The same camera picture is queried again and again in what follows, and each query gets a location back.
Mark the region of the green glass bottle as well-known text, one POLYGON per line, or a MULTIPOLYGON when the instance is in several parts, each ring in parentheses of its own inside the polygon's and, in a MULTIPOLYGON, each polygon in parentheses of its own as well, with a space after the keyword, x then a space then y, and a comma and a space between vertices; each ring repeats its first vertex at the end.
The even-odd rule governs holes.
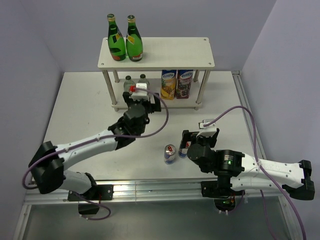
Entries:
POLYGON ((143 42, 134 15, 127 16, 126 52, 129 59, 138 62, 143 58, 143 42))
POLYGON ((116 23, 115 15, 110 13, 107 15, 108 20, 108 48, 111 57, 115 61, 122 61, 126 58, 126 45, 121 31, 116 23))

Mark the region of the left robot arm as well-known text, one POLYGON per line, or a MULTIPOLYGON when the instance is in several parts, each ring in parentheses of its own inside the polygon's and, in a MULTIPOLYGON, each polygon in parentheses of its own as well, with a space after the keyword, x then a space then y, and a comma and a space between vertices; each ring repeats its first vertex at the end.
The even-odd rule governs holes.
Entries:
POLYGON ((95 155, 122 149, 137 138, 143 137, 149 114, 160 112, 161 100, 155 93, 154 103, 149 99, 149 92, 142 91, 122 94, 128 109, 116 123, 106 130, 83 140, 53 145, 51 141, 41 144, 29 163, 29 171, 36 183, 35 188, 41 194, 49 194, 62 189, 79 194, 86 200, 98 196, 98 185, 91 174, 74 172, 70 167, 95 155))

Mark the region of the blue silver energy drink can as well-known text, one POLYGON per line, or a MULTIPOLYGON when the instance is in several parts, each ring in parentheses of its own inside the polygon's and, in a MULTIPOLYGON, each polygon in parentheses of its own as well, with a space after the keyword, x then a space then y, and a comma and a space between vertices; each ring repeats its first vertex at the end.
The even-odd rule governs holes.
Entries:
POLYGON ((176 147, 173 144, 168 144, 164 148, 164 162, 167 165, 173 164, 176 158, 176 147))

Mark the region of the clear glass water bottle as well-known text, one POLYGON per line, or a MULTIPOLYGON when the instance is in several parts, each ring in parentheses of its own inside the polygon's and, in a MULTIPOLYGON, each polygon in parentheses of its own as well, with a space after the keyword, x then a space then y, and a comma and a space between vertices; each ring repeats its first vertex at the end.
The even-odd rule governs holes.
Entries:
POLYGON ((123 83, 123 91, 129 93, 132 86, 135 87, 136 83, 133 81, 130 75, 127 75, 123 83))

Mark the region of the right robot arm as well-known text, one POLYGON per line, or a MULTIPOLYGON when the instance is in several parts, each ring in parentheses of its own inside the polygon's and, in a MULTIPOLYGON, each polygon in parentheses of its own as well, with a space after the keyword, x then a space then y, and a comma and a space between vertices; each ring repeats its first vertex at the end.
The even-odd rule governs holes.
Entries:
POLYGON ((315 196, 311 180, 312 165, 308 160, 282 163, 230 149, 213 150, 219 129, 208 136, 198 131, 184 130, 180 149, 201 172, 214 174, 216 180, 201 182, 201 194, 206 198, 240 196, 246 190, 283 189, 296 200, 311 201, 315 196))

